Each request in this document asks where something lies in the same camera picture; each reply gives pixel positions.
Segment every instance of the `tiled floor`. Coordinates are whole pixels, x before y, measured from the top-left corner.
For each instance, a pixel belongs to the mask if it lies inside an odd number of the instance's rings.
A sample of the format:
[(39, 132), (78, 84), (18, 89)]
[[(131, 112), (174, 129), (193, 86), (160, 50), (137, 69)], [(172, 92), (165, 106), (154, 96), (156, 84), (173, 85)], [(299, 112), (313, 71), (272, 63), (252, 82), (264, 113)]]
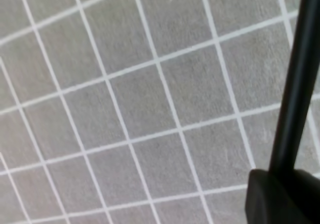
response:
[[(299, 0), (0, 0), (0, 224), (245, 224)], [(320, 79), (296, 166), (320, 176)]]

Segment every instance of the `grout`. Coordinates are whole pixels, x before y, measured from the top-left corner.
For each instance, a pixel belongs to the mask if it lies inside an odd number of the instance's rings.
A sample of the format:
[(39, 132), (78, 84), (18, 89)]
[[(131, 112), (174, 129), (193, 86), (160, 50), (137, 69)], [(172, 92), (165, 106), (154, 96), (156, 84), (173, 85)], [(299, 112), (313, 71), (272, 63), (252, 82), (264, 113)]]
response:
[(25, 205), (24, 205), (24, 203), (23, 203), (23, 201), (22, 201), (22, 198), (21, 198), (21, 196), (20, 196), (20, 193), (19, 193), (19, 191), (18, 191), (18, 189), (17, 189), (17, 187), (16, 187), (16, 184), (15, 184), (15, 182), (14, 182), (14, 179), (12, 178), (12, 175), (8, 172), (8, 166), (7, 166), (7, 163), (6, 163), (6, 161), (5, 161), (2, 153), (0, 153), (0, 161), (2, 161), (2, 164), (3, 164), (3, 166), (4, 166), (4, 169), (5, 169), (5, 171), (7, 172), (7, 175), (8, 175), (8, 177), (9, 177), (11, 186), (12, 186), (12, 188), (13, 188), (13, 190), (14, 190), (14, 193), (15, 193), (17, 199), (18, 199), (18, 202), (19, 202), (19, 204), (20, 204), (21, 210), (22, 210), (22, 212), (23, 212), (23, 215), (24, 215), (27, 223), (28, 223), (28, 224), (32, 224), (31, 221), (30, 221), (30, 217), (29, 217), (29, 215), (28, 215), (28, 213), (27, 213), (27, 211), (26, 211)]
[[(264, 112), (269, 112), (272, 110), (277, 110), (280, 108), (280, 103), (277, 104), (272, 104), (269, 106), (265, 106), (265, 107), (261, 107), (261, 108), (257, 108), (257, 109), (253, 109), (253, 110), (248, 110), (245, 112), (240, 113), (241, 117), (247, 117), (247, 116), (252, 116), (252, 115), (257, 115), (257, 114), (261, 114)], [(205, 127), (208, 125), (212, 125), (212, 124), (216, 124), (216, 123), (220, 123), (220, 122), (224, 122), (224, 121), (229, 121), (229, 120), (233, 120), (236, 119), (236, 115), (235, 114), (231, 114), (231, 115), (227, 115), (227, 116), (223, 116), (223, 117), (218, 117), (218, 118), (213, 118), (210, 119), (208, 121), (202, 121), (199, 123), (194, 123), (194, 124), (190, 124), (190, 125), (186, 125), (184, 127), (182, 127), (183, 131), (188, 131), (188, 130), (192, 130), (192, 129), (196, 129), (196, 128), (201, 128), (201, 127)], [(177, 128), (173, 128), (173, 129), (168, 129), (165, 131), (161, 131), (158, 133), (154, 133), (154, 134), (150, 134), (150, 135), (146, 135), (146, 136), (141, 136), (141, 137), (137, 137), (137, 138), (133, 138), (131, 139), (131, 143), (138, 143), (138, 142), (143, 142), (143, 141), (147, 141), (153, 138), (158, 138), (158, 137), (163, 137), (166, 135), (170, 135), (170, 134), (176, 134), (178, 133), (178, 129)], [(104, 146), (100, 146), (100, 147), (96, 147), (96, 148), (91, 148), (88, 150), (85, 150), (85, 153), (87, 155), (93, 154), (93, 153), (97, 153), (100, 151), (104, 151), (104, 150), (109, 150), (109, 149), (113, 149), (113, 148), (117, 148), (117, 147), (121, 147), (124, 145), (127, 145), (128, 142), (127, 141), (120, 141), (117, 143), (113, 143), (113, 144), (107, 144)], [(53, 163), (58, 163), (58, 162), (62, 162), (62, 161), (66, 161), (72, 158), (76, 158), (76, 157), (81, 157), (82, 156), (82, 152), (77, 152), (77, 153), (73, 153), (73, 154), (68, 154), (65, 156), (61, 156), (61, 157), (57, 157), (57, 158), (52, 158), (52, 159), (47, 159), (44, 160), (44, 162), (46, 164), (53, 164)], [(41, 163), (34, 163), (34, 164), (29, 164), (29, 165), (25, 165), (25, 166), (21, 166), (21, 167), (17, 167), (17, 168), (12, 168), (9, 169), (8, 171), (10, 173), (16, 173), (16, 172), (22, 172), (25, 170), (29, 170), (29, 169), (34, 169), (34, 168), (38, 168), (41, 167)], [(0, 176), (7, 174), (5, 171), (0, 172)]]
[[(212, 16), (212, 13), (211, 13), (211, 10), (210, 10), (211, 8), (210, 8), (210, 5), (209, 5), (209, 1), (208, 0), (202, 0), (202, 1), (203, 1), (203, 6), (204, 6), (204, 9), (205, 9), (206, 15), (208, 17), (208, 22), (209, 22), (210, 30), (212, 32), (212, 36), (213, 36), (213, 38), (218, 38), (216, 26), (215, 26), (215, 23), (214, 23), (214, 18)], [(221, 49), (221, 46), (220, 46), (220, 42), (216, 43), (215, 47), (216, 47), (218, 59), (219, 59), (219, 62), (220, 62), (222, 75), (223, 75), (225, 84), (227, 86), (227, 90), (228, 90), (228, 93), (229, 93), (230, 101), (231, 101), (231, 104), (232, 104), (232, 107), (233, 107), (233, 110), (234, 110), (234, 114), (236, 116), (236, 120), (238, 122), (238, 126), (239, 126), (239, 129), (240, 129), (240, 134), (241, 134), (241, 137), (242, 137), (242, 140), (243, 140), (244, 148), (245, 148), (245, 151), (246, 151), (250, 166), (251, 166), (251, 168), (256, 168), (254, 157), (253, 157), (250, 145), (249, 145), (248, 137), (247, 137), (247, 134), (246, 134), (246, 131), (245, 131), (245, 128), (244, 128), (244, 124), (242, 122), (242, 118), (241, 118), (241, 115), (240, 115), (240, 112), (239, 112), (239, 108), (238, 108), (237, 102), (236, 102), (236, 97), (235, 97), (235, 94), (234, 94), (234, 91), (233, 91), (233, 88), (232, 88), (232, 85), (231, 85), (230, 77), (229, 77), (229, 74), (228, 74), (228, 71), (227, 71), (227, 66), (225, 64), (226, 62), (225, 62), (225, 59), (224, 59), (224, 56), (223, 56), (223, 52), (222, 52), (222, 49)]]
[[(280, 7), (281, 7), (282, 16), (284, 17), (283, 18), (283, 22), (285, 24), (285, 31), (286, 31), (286, 35), (287, 35), (287, 38), (288, 38), (288, 42), (289, 42), (290, 48), (292, 49), (293, 42), (294, 42), (293, 41), (294, 40), (294, 34), (293, 34), (292, 27), (291, 27), (291, 24), (290, 24), (290, 21), (289, 21), (289, 14), (288, 14), (288, 11), (287, 11), (286, 3), (285, 3), (285, 0), (278, 0), (278, 1), (279, 1), (279, 4), (280, 4)], [(310, 134), (312, 136), (313, 144), (314, 144), (315, 151), (316, 151), (316, 154), (317, 154), (318, 163), (320, 164), (320, 140), (319, 140), (319, 137), (318, 137), (318, 131), (317, 131), (317, 127), (316, 127), (316, 124), (315, 124), (315, 119), (314, 119), (314, 116), (313, 116), (313, 113), (312, 113), (312, 109), (311, 109), (310, 106), (309, 106), (309, 109), (308, 109), (306, 121), (307, 121), (307, 123), (309, 124), (309, 127), (310, 127)]]
[(186, 155), (186, 158), (187, 158), (187, 162), (188, 162), (189, 167), (191, 169), (191, 173), (192, 173), (192, 176), (193, 176), (197, 191), (200, 194), (200, 199), (201, 199), (201, 202), (202, 202), (202, 205), (203, 205), (204, 212), (206, 214), (206, 217), (207, 217), (207, 220), (208, 220), (209, 224), (214, 224), (213, 220), (212, 220), (212, 217), (211, 217), (211, 214), (210, 214), (210, 211), (209, 211), (209, 208), (207, 206), (207, 202), (205, 200), (205, 197), (204, 197), (204, 194), (203, 194), (203, 191), (202, 191), (202, 187), (201, 187), (201, 184), (200, 184), (197, 172), (196, 172), (196, 168), (195, 168), (194, 162), (192, 160), (192, 157), (191, 157), (191, 154), (190, 154), (190, 151), (189, 151), (186, 139), (185, 139), (185, 135), (184, 135), (184, 133), (182, 131), (182, 128), (181, 128), (181, 124), (180, 124), (180, 121), (179, 121), (179, 118), (178, 118), (178, 115), (177, 115), (177, 111), (175, 109), (175, 105), (174, 105), (174, 102), (173, 102), (173, 99), (172, 99), (172, 96), (171, 96), (167, 81), (165, 79), (165, 75), (164, 75), (164, 73), (162, 71), (162, 67), (161, 67), (161, 64), (160, 64), (160, 61), (159, 61), (159, 58), (158, 58), (157, 51), (155, 49), (155, 45), (154, 45), (154, 42), (153, 42), (153, 39), (152, 39), (152, 36), (151, 36), (151, 32), (150, 32), (150, 29), (149, 29), (149, 26), (148, 26), (147, 18), (146, 18), (146, 15), (144, 13), (144, 10), (143, 10), (143, 6), (142, 6), (142, 3), (141, 3), (141, 0), (135, 0), (135, 1), (136, 1), (136, 5), (138, 7), (138, 11), (139, 11), (139, 14), (140, 14), (140, 18), (141, 18), (141, 21), (142, 21), (142, 24), (143, 24), (143, 28), (144, 28), (146, 37), (147, 37), (147, 40), (148, 40), (148, 43), (149, 43), (149, 47), (151, 49), (153, 58), (154, 58), (155, 63), (156, 63), (155, 65), (156, 65), (156, 68), (158, 70), (159, 77), (160, 77), (160, 80), (161, 80), (163, 88), (164, 88), (165, 96), (166, 96), (166, 98), (168, 100), (168, 103), (169, 103), (169, 106), (170, 106), (170, 110), (172, 112), (172, 116), (173, 116), (175, 125), (176, 125), (176, 127), (178, 129), (178, 133), (179, 133), (179, 136), (180, 136), (180, 139), (181, 139), (181, 142), (182, 142), (182, 147), (184, 149), (184, 152), (185, 152), (185, 155)]
[[(217, 189), (210, 189), (210, 190), (204, 191), (203, 193), (205, 195), (212, 195), (212, 194), (232, 192), (232, 191), (236, 191), (236, 190), (244, 190), (246, 188), (247, 188), (247, 184), (243, 184), (243, 185), (235, 185), (235, 186), (230, 186), (230, 187), (222, 187), (222, 188), (217, 188)], [(157, 203), (164, 203), (164, 202), (172, 202), (172, 201), (178, 201), (178, 200), (194, 198), (194, 197), (199, 197), (199, 193), (193, 192), (193, 193), (187, 193), (187, 194), (181, 194), (181, 195), (156, 198), (156, 199), (153, 199), (152, 203), (157, 204)], [(143, 201), (137, 201), (137, 202), (132, 202), (132, 203), (111, 206), (108, 208), (108, 210), (109, 211), (122, 210), (122, 209), (127, 209), (127, 208), (140, 207), (140, 206), (144, 206), (144, 205), (148, 205), (148, 204), (150, 204), (148, 200), (143, 200)], [(104, 212), (103, 208), (98, 208), (98, 209), (93, 209), (93, 210), (88, 210), (88, 211), (83, 211), (83, 212), (69, 213), (69, 214), (67, 214), (67, 216), (69, 218), (74, 218), (74, 217), (83, 217), (83, 216), (99, 214), (99, 213), (103, 213), (103, 212)], [(57, 221), (57, 220), (61, 220), (61, 219), (63, 219), (63, 216), (53, 216), (53, 217), (44, 218), (44, 219), (35, 219), (35, 220), (32, 220), (31, 222), (33, 224), (36, 224), (36, 223)], [(28, 223), (25, 221), (24, 222), (22, 221), (22, 222), (11, 223), (11, 224), (28, 224)]]
[[(41, 49), (41, 51), (42, 51), (42, 54), (44, 55), (43, 57), (44, 57), (44, 59), (46, 60), (46, 58), (48, 59), (48, 57), (45, 55), (44, 45), (43, 45), (43, 43), (42, 43), (42, 41), (41, 41), (41, 38), (40, 38), (40, 35), (39, 35), (37, 29), (35, 28), (35, 25), (34, 25), (34, 24), (35, 24), (35, 21), (34, 21), (34, 18), (33, 18), (33, 16), (32, 16), (32, 13), (31, 13), (31, 10), (30, 10), (30, 8), (29, 8), (29, 5), (28, 5), (28, 3), (27, 3), (27, 0), (22, 0), (22, 2), (23, 2), (23, 6), (24, 6), (24, 8), (25, 8), (26, 15), (27, 15), (27, 17), (28, 17), (28, 19), (29, 19), (29, 22), (30, 22), (31, 25), (32, 25), (32, 30), (33, 30), (33, 32), (34, 32), (34, 34), (35, 34), (35, 36), (36, 36), (36, 39), (37, 39), (37, 42), (38, 42), (38, 44), (39, 44), (39, 46), (40, 46), (40, 49)], [(34, 148), (35, 148), (35, 150), (36, 150), (36, 153), (37, 153), (37, 155), (38, 155), (38, 157), (39, 157), (39, 159), (40, 159), (40, 162), (42, 163), (44, 172), (45, 172), (45, 174), (46, 174), (46, 176), (47, 176), (47, 178), (48, 178), (49, 184), (50, 184), (51, 189), (52, 189), (52, 191), (53, 191), (53, 193), (54, 193), (54, 196), (55, 196), (55, 198), (56, 198), (56, 200), (57, 200), (57, 203), (58, 203), (58, 205), (59, 205), (59, 208), (60, 208), (60, 210), (61, 210), (61, 212), (62, 212), (62, 214), (63, 214), (63, 216), (64, 216), (64, 218), (65, 218), (65, 220), (66, 220), (66, 223), (67, 223), (67, 224), (70, 224), (69, 219), (68, 219), (68, 217), (67, 217), (67, 215), (66, 215), (65, 207), (64, 207), (64, 205), (62, 204), (61, 198), (60, 198), (59, 193), (58, 193), (58, 191), (57, 191), (57, 188), (56, 188), (56, 186), (55, 186), (55, 184), (54, 184), (54, 182), (53, 182), (53, 179), (52, 179), (51, 174), (50, 174), (50, 172), (49, 172), (49, 170), (48, 170), (48, 167), (47, 167), (47, 165), (46, 165), (45, 162), (44, 162), (44, 158), (43, 158), (43, 155), (42, 155), (41, 150), (40, 150), (40, 148), (39, 148), (39, 145), (38, 145), (38, 143), (37, 143), (37, 140), (36, 140), (36, 138), (35, 138), (35, 136), (34, 136), (34, 134), (33, 134), (33, 131), (32, 131), (32, 129), (31, 129), (30, 124), (29, 124), (29, 122), (28, 122), (28, 120), (27, 120), (27, 117), (26, 117), (26, 115), (25, 115), (25, 113), (24, 113), (24, 110), (23, 110), (23, 108), (21, 107), (21, 104), (20, 104), (20, 102), (19, 102), (19, 99), (18, 99), (18, 96), (17, 96), (17, 94), (16, 94), (16, 91), (15, 91), (15, 89), (14, 89), (12, 83), (11, 83), (11, 80), (10, 80), (10, 78), (9, 78), (9, 75), (7, 75), (7, 77), (8, 77), (8, 83), (10, 83), (10, 85), (11, 85), (11, 92), (12, 92), (13, 98), (15, 99), (16, 104), (17, 104), (17, 106), (19, 107), (19, 111), (20, 111), (20, 114), (21, 114), (21, 116), (22, 116), (23, 122), (24, 122), (24, 124), (25, 124), (25, 126), (26, 126), (26, 129), (27, 129), (27, 131), (28, 131), (28, 134), (29, 134), (29, 136), (30, 136), (30, 138), (31, 138), (31, 140), (32, 140), (32, 143), (33, 143)]]
[[(254, 25), (239, 29), (237, 31), (233, 31), (231, 33), (225, 34), (223, 36), (220, 36), (219, 38), (217, 38), (217, 40), (219, 40), (220, 42), (226, 41), (226, 40), (229, 40), (231, 38), (235, 38), (237, 36), (252, 32), (254, 30), (257, 30), (257, 29), (260, 29), (260, 28), (263, 28), (263, 27), (267, 27), (269, 25), (281, 22), (282, 20), (283, 20), (282, 17), (275, 17), (275, 18), (272, 18), (272, 19), (268, 19), (268, 20), (262, 21), (260, 23), (257, 23), (257, 24), (254, 24)], [(191, 47), (188, 47), (188, 48), (185, 48), (185, 49), (182, 49), (182, 50), (179, 50), (179, 51), (164, 55), (162, 57), (159, 57), (158, 59), (159, 59), (159, 62), (164, 62), (164, 61), (179, 57), (181, 55), (184, 55), (184, 54), (199, 50), (201, 48), (205, 48), (205, 47), (209, 47), (211, 45), (215, 45), (216, 42), (217, 41), (215, 41), (214, 39), (211, 39), (211, 40), (208, 40), (208, 41), (193, 45)], [(119, 77), (119, 76), (122, 76), (122, 75), (125, 75), (125, 74), (128, 74), (128, 73), (134, 72), (136, 70), (139, 70), (139, 69), (142, 69), (142, 68), (154, 65), (154, 64), (155, 64), (155, 60), (150, 60), (150, 61), (138, 64), (138, 65), (135, 65), (135, 66), (132, 66), (132, 67), (129, 67), (129, 68), (125, 68), (123, 70), (111, 73), (111, 74), (107, 75), (107, 77), (108, 77), (108, 79), (116, 78), (116, 77)], [(63, 89), (61, 91), (62, 91), (63, 94), (67, 94), (67, 93), (70, 93), (70, 92), (74, 92), (74, 91), (89, 87), (91, 85), (95, 85), (95, 84), (104, 82), (104, 80), (105, 80), (104, 77), (98, 77), (96, 79), (92, 79), (92, 80), (86, 81), (84, 83), (68, 87), (68, 88)], [(59, 94), (57, 92), (55, 92), (55, 93), (44, 95), (44, 96), (36, 98), (36, 99), (29, 100), (27, 102), (22, 103), (21, 105), (22, 105), (23, 108), (25, 108), (25, 107), (28, 107), (28, 106), (31, 106), (31, 105), (37, 104), (39, 102), (42, 102), (42, 101), (45, 101), (45, 100), (48, 100), (48, 99), (51, 99), (51, 98), (54, 98), (54, 97), (58, 97), (58, 96), (59, 96)], [(320, 99), (320, 94), (314, 94), (313, 96), (314, 96), (314, 99)], [(9, 107), (9, 108), (0, 110), (0, 115), (6, 114), (6, 113), (9, 113), (9, 112), (13, 112), (13, 111), (16, 111), (16, 110), (17, 110), (17, 107), (15, 107), (15, 106)]]

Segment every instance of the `textured gray surface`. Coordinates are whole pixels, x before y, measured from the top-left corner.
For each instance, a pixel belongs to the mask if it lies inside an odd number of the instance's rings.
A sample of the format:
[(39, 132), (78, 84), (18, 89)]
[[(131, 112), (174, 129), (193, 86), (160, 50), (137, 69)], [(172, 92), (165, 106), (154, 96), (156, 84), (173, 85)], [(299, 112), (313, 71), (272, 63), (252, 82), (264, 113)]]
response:
[(80, 151), (59, 98), (28, 107), (25, 112), (46, 159)]
[(278, 0), (209, 0), (218, 34), (225, 34), (281, 14)]
[(30, 218), (61, 215), (43, 168), (14, 173), (12, 177)]
[(0, 46), (0, 56), (21, 102), (56, 91), (33, 33)]
[(71, 224), (109, 224), (105, 214), (93, 214), (90, 216), (70, 218)]
[(128, 147), (102, 151), (89, 158), (107, 205), (146, 199)]
[(86, 148), (124, 139), (106, 84), (100, 83), (70, 93), (66, 95), (66, 100)]
[(101, 76), (79, 13), (41, 29), (40, 34), (61, 88)]
[(196, 191), (179, 135), (134, 145), (153, 198)]
[(200, 198), (190, 198), (156, 204), (163, 224), (207, 224)]
[(48, 168), (67, 212), (101, 207), (84, 158), (51, 164)]
[(113, 211), (111, 216), (114, 224), (156, 224), (149, 206)]
[(39, 161), (19, 112), (0, 116), (0, 139), (1, 153), (9, 168)]
[(203, 189), (247, 182), (250, 165), (236, 121), (185, 133)]
[[(24, 1), (0, 0), (0, 224), (245, 224), (299, 0)], [(315, 86), (296, 167), (320, 177)]]
[(208, 195), (208, 207), (217, 224), (246, 224), (245, 190)]

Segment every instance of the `black pole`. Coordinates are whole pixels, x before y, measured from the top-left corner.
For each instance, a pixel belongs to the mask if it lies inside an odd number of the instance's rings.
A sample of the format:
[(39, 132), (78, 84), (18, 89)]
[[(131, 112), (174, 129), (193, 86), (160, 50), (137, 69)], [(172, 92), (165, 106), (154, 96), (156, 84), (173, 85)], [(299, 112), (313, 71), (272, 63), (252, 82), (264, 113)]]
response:
[(301, 0), (269, 172), (285, 181), (294, 169), (320, 62), (320, 0)]

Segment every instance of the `black stand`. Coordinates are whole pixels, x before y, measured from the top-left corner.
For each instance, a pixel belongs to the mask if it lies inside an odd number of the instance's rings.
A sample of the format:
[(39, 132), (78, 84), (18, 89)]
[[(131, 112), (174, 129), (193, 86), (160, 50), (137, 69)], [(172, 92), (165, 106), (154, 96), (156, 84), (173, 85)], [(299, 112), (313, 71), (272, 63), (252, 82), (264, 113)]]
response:
[(320, 224), (320, 180), (294, 170), (320, 63), (320, 0), (301, 0), (269, 171), (249, 175), (248, 224)]

